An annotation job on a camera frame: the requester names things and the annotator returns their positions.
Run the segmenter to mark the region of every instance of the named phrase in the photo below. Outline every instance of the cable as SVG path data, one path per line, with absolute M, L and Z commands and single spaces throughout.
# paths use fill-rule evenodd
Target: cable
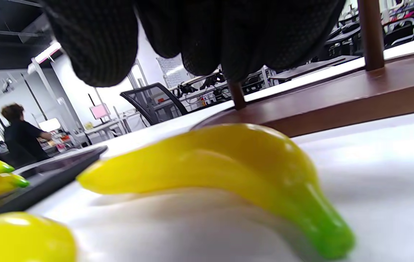
M 148 127 L 147 124 L 144 122 L 144 119 L 142 119 L 142 114 L 139 114 L 139 116 L 141 118 L 142 124 L 144 124 L 145 127 Z

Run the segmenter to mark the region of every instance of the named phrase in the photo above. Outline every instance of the ceiling light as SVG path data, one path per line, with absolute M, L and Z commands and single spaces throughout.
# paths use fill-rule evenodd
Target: ceiling light
M 43 61 L 47 60 L 52 54 L 60 50 L 61 45 L 58 42 L 52 43 L 46 50 L 36 56 L 34 59 L 37 63 L 42 63 Z

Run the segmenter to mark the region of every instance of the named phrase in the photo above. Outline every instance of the gloved hand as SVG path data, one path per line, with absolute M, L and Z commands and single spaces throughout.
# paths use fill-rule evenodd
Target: gloved hand
M 298 66 L 319 51 L 345 0 L 40 0 L 78 78 L 91 86 L 120 83 L 137 54 L 138 23 L 156 53 L 182 53 L 190 73 L 221 63 L 239 82 L 264 64 Z

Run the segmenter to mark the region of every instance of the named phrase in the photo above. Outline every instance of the table surface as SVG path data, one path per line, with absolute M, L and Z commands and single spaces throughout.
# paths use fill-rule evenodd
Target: table surface
M 388 59 L 412 52 L 414 42 L 384 54 Z M 363 65 L 363 59 L 356 59 L 245 99 Z M 107 145 L 103 158 L 111 158 L 184 133 L 231 106 L 232 101 L 221 103 L 95 146 Z M 356 248 L 345 261 L 414 261 L 414 114 L 293 140 L 313 159 L 323 191 L 357 236 Z M 307 251 L 295 254 L 286 222 L 220 190 L 102 196 L 73 182 L 28 211 L 71 228 L 80 247 L 79 262 L 122 262 L 128 257 L 139 262 L 322 261 L 305 245 Z
M 339 35 L 337 35 L 337 36 L 335 36 L 331 39 L 328 39 L 325 42 L 325 45 L 333 45 L 333 44 L 336 44 L 336 43 L 341 43 L 342 41 L 348 40 L 349 38 L 353 37 L 354 35 L 356 35 L 359 32 L 360 32 L 360 27 L 358 27 L 358 28 L 356 28 L 352 31 L 349 31 L 347 33 L 340 33 Z
M 270 76 L 270 79 L 288 80 L 290 78 L 297 78 L 299 76 L 303 76 L 305 74 L 311 73 L 311 72 L 319 70 L 321 68 L 331 66 L 331 65 L 338 65 L 340 63 L 345 63 L 347 61 L 352 61 L 356 58 L 359 58 L 359 56 L 342 55 L 342 56 L 338 56 L 336 58 L 326 60 L 326 61 L 313 62 L 313 63 L 307 64 L 307 65 L 302 65 L 302 66 L 293 68 L 291 70 L 279 73 L 275 76 Z
M 97 127 L 94 127 L 94 128 L 92 128 L 92 129 L 89 129 L 89 130 L 86 130 L 86 131 L 84 131 L 84 133 L 86 133 L 86 134 L 92 134 L 92 133 L 96 133 L 96 132 L 99 132 L 99 131 L 102 131 L 102 130 L 104 130 L 104 129 L 107 129 L 107 128 L 110 128 L 110 126 L 113 126 L 113 125 L 116 125 L 116 124 L 119 124 L 123 119 L 127 119 L 127 118 L 130 118 L 131 116 L 135 116 L 135 115 L 137 115 L 138 113 L 136 112 L 136 113 L 133 113 L 133 114 L 130 114 L 130 115 L 128 115 L 128 116 L 124 116 L 123 118 L 116 118 L 116 119 L 112 119 L 111 121 L 109 121 L 108 123 L 105 123 L 105 124 L 101 124 L 100 126 L 97 126 Z

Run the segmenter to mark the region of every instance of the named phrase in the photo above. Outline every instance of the chair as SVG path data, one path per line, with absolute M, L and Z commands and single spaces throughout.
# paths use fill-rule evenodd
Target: chair
M 414 40 L 414 18 L 409 17 L 388 23 L 393 31 L 384 36 L 385 48 L 391 48 Z
M 160 83 L 124 91 L 120 96 L 131 103 L 151 126 L 188 114 L 179 99 Z
M 8 151 L 0 152 L 0 161 L 13 166 L 15 169 L 19 169 L 23 166 L 28 166 L 37 162 L 36 158 L 29 154 L 15 141 L 9 141 L 8 145 Z

